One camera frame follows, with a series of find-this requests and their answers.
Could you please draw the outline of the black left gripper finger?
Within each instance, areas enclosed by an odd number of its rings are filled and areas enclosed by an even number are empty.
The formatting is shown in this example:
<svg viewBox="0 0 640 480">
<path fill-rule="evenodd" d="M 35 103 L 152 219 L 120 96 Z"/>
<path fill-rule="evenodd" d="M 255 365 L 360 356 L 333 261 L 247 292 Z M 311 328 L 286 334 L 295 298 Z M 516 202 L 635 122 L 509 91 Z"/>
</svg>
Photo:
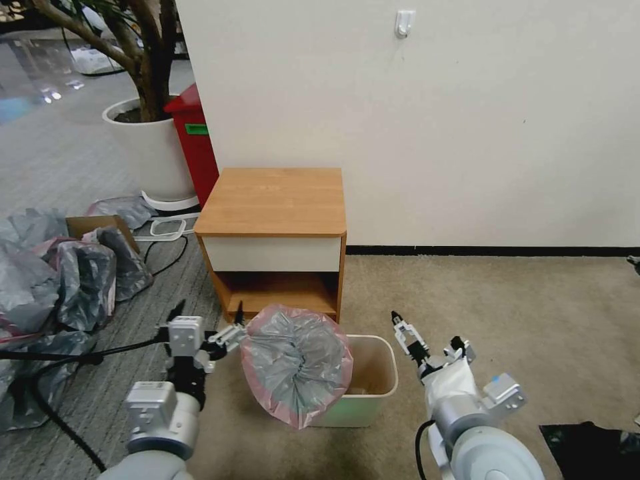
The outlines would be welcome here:
<svg viewBox="0 0 640 480">
<path fill-rule="evenodd" d="M 164 324 L 159 326 L 159 342 L 160 343 L 168 343 L 170 340 L 170 324 L 171 322 L 182 315 L 182 312 L 185 307 L 186 300 L 182 299 L 172 310 L 170 310 L 168 317 L 166 318 Z"/>
<path fill-rule="evenodd" d="M 220 332 L 214 332 L 210 335 L 202 344 L 201 349 L 208 354 L 209 358 L 224 358 L 238 347 L 246 336 L 243 301 L 240 301 L 233 322 Z"/>
</svg>

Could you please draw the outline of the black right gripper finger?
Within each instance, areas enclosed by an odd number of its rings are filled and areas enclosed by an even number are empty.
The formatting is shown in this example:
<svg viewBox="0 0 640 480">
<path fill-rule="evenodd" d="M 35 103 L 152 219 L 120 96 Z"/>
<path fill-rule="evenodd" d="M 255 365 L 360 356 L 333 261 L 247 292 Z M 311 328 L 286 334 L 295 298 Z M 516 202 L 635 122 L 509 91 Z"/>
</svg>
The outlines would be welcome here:
<svg viewBox="0 0 640 480">
<path fill-rule="evenodd" d="M 416 328 L 406 322 L 402 316 L 392 310 L 391 322 L 393 324 L 394 336 L 405 353 L 425 353 L 426 342 L 416 330 Z"/>
<path fill-rule="evenodd" d="M 470 341 L 459 335 L 451 338 L 449 345 L 443 349 L 443 353 L 446 362 L 456 362 L 462 359 L 466 362 L 473 362 L 476 358 Z"/>
</svg>

